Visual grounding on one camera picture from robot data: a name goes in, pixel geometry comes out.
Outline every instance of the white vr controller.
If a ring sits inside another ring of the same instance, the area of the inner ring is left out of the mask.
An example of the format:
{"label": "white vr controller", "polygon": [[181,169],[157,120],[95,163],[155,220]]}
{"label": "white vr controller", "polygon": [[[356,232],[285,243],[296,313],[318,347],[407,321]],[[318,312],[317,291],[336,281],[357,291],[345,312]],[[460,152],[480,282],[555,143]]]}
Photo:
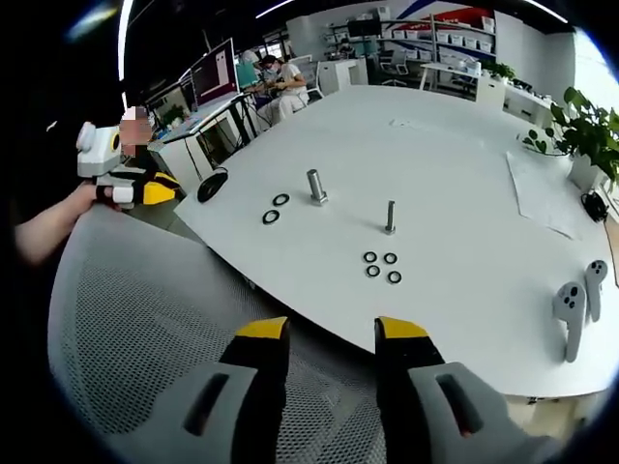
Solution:
{"label": "white vr controller", "polygon": [[602,282],[607,274],[607,264],[602,260],[594,261],[585,270],[586,291],[579,283],[568,282],[552,299],[552,315],[568,325],[565,350],[568,363],[573,363],[578,355],[585,314],[588,312],[593,322],[600,320]]}
{"label": "white vr controller", "polygon": [[584,273],[584,281],[587,286],[587,312],[593,322],[600,320],[602,298],[602,282],[608,275],[608,265],[602,261],[594,261]]}
{"label": "white vr controller", "polygon": [[552,299],[552,315],[568,324],[565,349],[565,360],[568,363],[573,363],[578,355],[586,304],[587,295],[578,282],[566,283]]}

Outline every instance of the monitor screen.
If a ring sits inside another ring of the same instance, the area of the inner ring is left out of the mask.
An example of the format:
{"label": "monitor screen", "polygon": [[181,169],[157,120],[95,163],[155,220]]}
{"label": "monitor screen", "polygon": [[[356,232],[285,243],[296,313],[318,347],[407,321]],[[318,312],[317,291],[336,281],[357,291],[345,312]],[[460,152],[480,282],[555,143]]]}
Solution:
{"label": "monitor screen", "polygon": [[379,19],[348,21],[347,26],[350,37],[380,36],[382,32]]}
{"label": "monitor screen", "polygon": [[192,82],[198,106],[232,92],[239,92],[232,39],[216,46],[192,66]]}

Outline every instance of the ceiling light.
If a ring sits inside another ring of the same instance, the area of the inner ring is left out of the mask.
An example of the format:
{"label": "ceiling light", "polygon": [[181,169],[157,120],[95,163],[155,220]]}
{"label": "ceiling light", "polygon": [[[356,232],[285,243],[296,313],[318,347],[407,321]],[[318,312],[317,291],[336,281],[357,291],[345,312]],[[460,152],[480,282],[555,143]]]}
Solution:
{"label": "ceiling light", "polygon": [[271,7],[269,10],[267,10],[266,12],[262,12],[261,14],[259,14],[258,16],[256,16],[256,19],[259,19],[260,17],[270,13],[273,10],[276,10],[279,7],[283,7],[286,3],[290,3],[290,2],[294,2],[294,0],[285,0],[285,2],[281,2],[279,4],[277,4],[275,7]]}
{"label": "ceiling light", "polygon": [[[120,22],[118,24],[118,80],[125,79],[125,40],[127,38],[127,27],[129,26],[129,14],[132,12],[133,0],[125,0],[123,9],[120,11]],[[127,96],[122,95],[123,105],[127,109]]]}
{"label": "ceiling light", "polygon": [[568,23],[568,20],[567,20],[565,17],[563,17],[563,16],[561,16],[561,15],[559,15],[559,14],[555,13],[555,12],[554,12],[553,10],[551,10],[550,8],[545,7],[544,5],[542,5],[542,4],[540,4],[540,3],[538,3],[538,2],[536,2],[536,1],[534,1],[534,0],[524,0],[524,1],[525,1],[526,3],[530,3],[530,4],[531,4],[531,5],[533,5],[534,7],[538,7],[540,10],[544,10],[544,11],[545,11],[546,13],[548,13],[549,15],[553,15],[554,17],[556,17],[557,19],[559,19],[561,22],[563,22],[563,23],[565,23],[565,24],[567,24],[567,23]]}

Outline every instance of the black cable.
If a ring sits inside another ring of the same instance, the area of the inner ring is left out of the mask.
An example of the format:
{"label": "black cable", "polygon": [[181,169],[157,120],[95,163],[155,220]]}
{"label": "black cable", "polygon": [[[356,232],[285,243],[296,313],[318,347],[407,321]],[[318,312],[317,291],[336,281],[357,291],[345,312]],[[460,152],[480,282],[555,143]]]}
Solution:
{"label": "black cable", "polygon": [[183,139],[185,141],[185,148],[187,148],[187,153],[190,154],[190,158],[192,159],[193,167],[195,168],[195,173],[197,174],[197,178],[200,182],[202,182],[202,174],[197,170],[197,165],[195,164],[195,160],[193,159],[192,152],[190,151],[190,146],[187,144],[187,138]]}

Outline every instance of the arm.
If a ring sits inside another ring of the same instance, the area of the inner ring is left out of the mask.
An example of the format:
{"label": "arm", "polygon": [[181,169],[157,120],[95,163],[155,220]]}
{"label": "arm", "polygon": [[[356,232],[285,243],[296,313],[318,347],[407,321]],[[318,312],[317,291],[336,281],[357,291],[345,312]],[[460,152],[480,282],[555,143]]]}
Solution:
{"label": "arm", "polygon": [[[105,190],[111,196],[111,188]],[[71,195],[15,228],[17,249],[32,264],[41,264],[71,234],[81,215],[97,199],[97,188],[82,184]]]}
{"label": "arm", "polygon": [[283,89],[296,89],[298,87],[305,87],[306,85],[308,85],[306,83],[306,79],[303,77],[302,74],[297,74],[294,76],[293,80],[289,80],[288,82],[278,82],[276,84],[276,87],[280,90]]}

